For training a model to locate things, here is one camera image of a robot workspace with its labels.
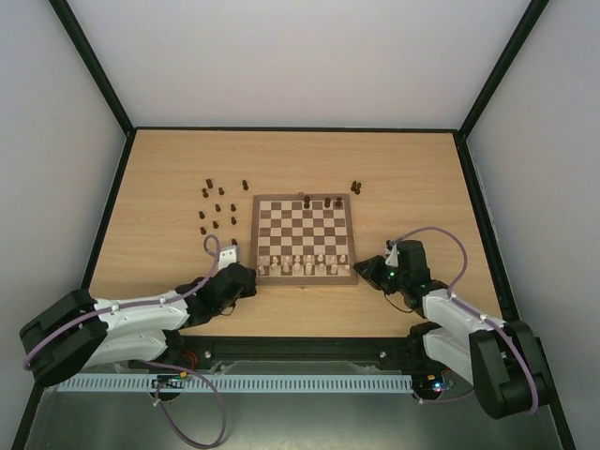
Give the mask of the wooden chess board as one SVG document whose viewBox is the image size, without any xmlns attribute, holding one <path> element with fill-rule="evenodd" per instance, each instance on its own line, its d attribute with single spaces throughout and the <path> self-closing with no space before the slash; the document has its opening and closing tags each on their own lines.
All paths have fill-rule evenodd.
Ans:
<svg viewBox="0 0 600 450">
<path fill-rule="evenodd" d="M 309 209 L 304 209 L 305 196 L 310 198 Z M 342 208 L 336 209 L 336 199 L 342 199 Z M 323 208 L 325 198 L 331 199 L 329 208 Z M 324 255 L 326 273 L 322 277 L 315 274 L 315 264 L 319 254 Z M 350 273 L 341 276 L 338 271 L 328 274 L 327 260 L 330 255 L 345 254 L 348 257 Z M 281 274 L 282 258 L 291 257 L 291 273 Z M 300 276 L 293 275 L 293 260 L 296 255 L 302 259 Z M 306 276 L 304 257 L 313 256 L 312 275 Z M 273 256 L 279 258 L 280 275 L 269 275 Z M 259 286 L 311 287 L 311 286 L 354 286 L 357 275 L 353 270 L 355 245 L 353 239 L 353 216 L 350 196 L 343 193 L 298 193 L 263 194 L 253 197 L 250 237 L 249 265 L 256 271 Z M 265 274 L 259 276 L 259 265 Z"/>
</svg>

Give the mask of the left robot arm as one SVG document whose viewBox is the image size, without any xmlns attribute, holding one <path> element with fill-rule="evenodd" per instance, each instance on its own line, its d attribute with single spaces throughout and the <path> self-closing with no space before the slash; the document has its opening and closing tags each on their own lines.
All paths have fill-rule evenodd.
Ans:
<svg viewBox="0 0 600 450">
<path fill-rule="evenodd" d="M 256 294 L 256 272 L 236 260 L 236 250 L 217 248 L 207 276 L 154 296 L 111 300 L 86 289 L 69 292 L 20 330 L 24 369 L 49 387 L 104 364 L 174 363 L 183 351 L 181 330 Z"/>
</svg>

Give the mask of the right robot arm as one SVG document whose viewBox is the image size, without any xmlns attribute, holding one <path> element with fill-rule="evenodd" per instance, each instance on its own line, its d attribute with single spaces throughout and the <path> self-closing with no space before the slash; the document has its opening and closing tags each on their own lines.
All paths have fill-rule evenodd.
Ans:
<svg viewBox="0 0 600 450">
<path fill-rule="evenodd" d="M 528 324 L 492 317 L 433 278 L 421 242 L 400 241 L 388 249 L 353 269 L 374 289 L 401 294 L 408 309 L 425 319 L 411 331 L 409 356 L 417 366 L 436 361 L 449 368 L 495 419 L 549 404 L 555 386 Z"/>
</svg>

